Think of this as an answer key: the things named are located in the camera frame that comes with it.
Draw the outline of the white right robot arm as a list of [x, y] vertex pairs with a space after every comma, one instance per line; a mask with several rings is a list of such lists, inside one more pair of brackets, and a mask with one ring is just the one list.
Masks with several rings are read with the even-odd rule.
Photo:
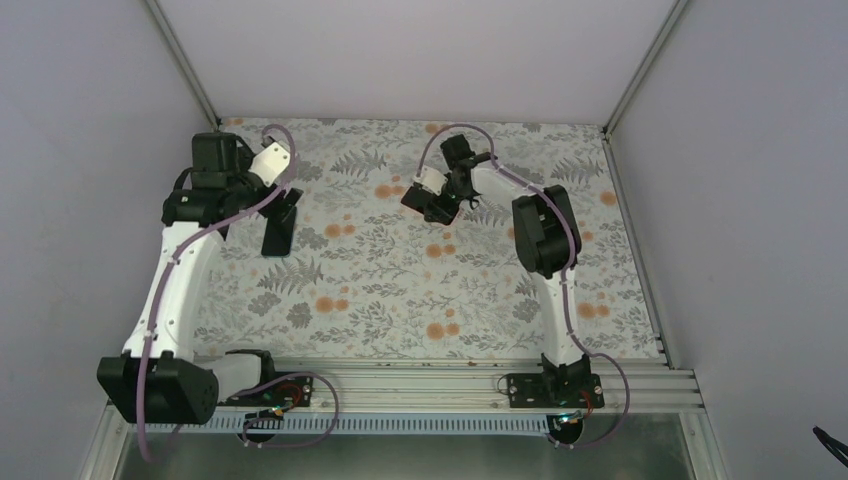
[[595, 384], [571, 318], [581, 243], [567, 191], [532, 185], [493, 152], [474, 152], [463, 135], [448, 138], [440, 149], [446, 172], [419, 166], [402, 205], [442, 225], [453, 222], [463, 202], [474, 207], [486, 199], [509, 208], [518, 261], [536, 288], [545, 327], [542, 370], [527, 380], [510, 376], [512, 406], [587, 405]]

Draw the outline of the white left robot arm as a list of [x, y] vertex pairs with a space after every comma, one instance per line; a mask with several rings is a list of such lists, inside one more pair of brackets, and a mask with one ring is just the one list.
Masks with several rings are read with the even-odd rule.
[[193, 341], [209, 273], [233, 223], [261, 215], [262, 256], [290, 254], [302, 192], [282, 181], [294, 171], [294, 145], [265, 135], [255, 152], [234, 133], [206, 132], [193, 136], [191, 148], [191, 166], [163, 203], [160, 256], [145, 305], [121, 352], [102, 358], [96, 373], [130, 424], [202, 425], [238, 393], [263, 405], [278, 391], [269, 352], [233, 350], [199, 363]]

